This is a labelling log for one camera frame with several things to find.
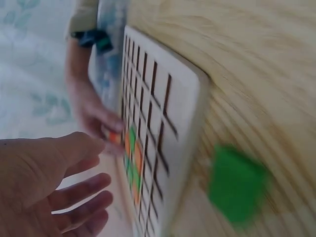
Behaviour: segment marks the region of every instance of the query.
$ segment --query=white bedsheet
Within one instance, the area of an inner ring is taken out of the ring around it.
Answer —
[[[65,90],[70,0],[0,0],[0,138],[77,130]]]

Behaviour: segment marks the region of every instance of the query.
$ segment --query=grid board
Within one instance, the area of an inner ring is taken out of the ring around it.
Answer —
[[[122,139],[134,222],[142,237],[168,233],[187,178],[207,84],[203,71],[126,26]]]

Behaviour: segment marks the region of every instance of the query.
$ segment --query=wooden table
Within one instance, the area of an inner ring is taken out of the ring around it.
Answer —
[[[132,0],[129,25],[212,78],[209,108],[175,237],[316,236],[316,1]],[[250,228],[236,231],[205,191],[214,144],[273,174]]]

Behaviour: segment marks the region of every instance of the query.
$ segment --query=adult hand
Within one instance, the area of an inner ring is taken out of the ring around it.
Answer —
[[[0,140],[0,236],[97,236],[108,220],[110,192],[102,191],[72,211],[51,212],[110,184],[110,176],[101,173],[56,190],[63,178],[96,166],[104,148],[102,140],[79,132],[61,138]]]
[[[78,46],[76,39],[68,39],[66,85],[74,115],[81,128],[92,137],[106,139],[103,128],[121,133],[123,121],[105,108],[88,76],[91,49]],[[122,146],[106,141],[105,152],[122,155]]]

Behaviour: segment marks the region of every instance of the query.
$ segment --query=sleeve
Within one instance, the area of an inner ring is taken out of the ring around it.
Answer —
[[[66,38],[72,32],[88,31],[97,26],[99,0],[76,0],[76,5],[68,23]]]

